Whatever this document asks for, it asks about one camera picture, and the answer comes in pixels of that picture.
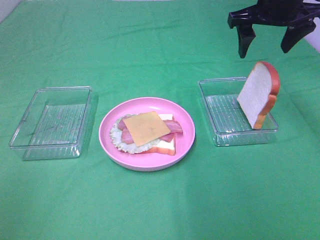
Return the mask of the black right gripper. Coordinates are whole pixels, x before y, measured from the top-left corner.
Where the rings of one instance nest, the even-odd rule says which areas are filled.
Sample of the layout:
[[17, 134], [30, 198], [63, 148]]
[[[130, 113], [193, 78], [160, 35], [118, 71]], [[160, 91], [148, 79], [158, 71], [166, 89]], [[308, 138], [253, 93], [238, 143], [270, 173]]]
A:
[[256, 37], [252, 25], [287, 27], [280, 44], [286, 54], [315, 30], [316, 24], [313, 20], [319, 16], [319, 3], [302, 0], [259, 0], [255, 5], [230, 12], [227, 23], [231, 29], [237, 29], [238, 54], [244, 59]]

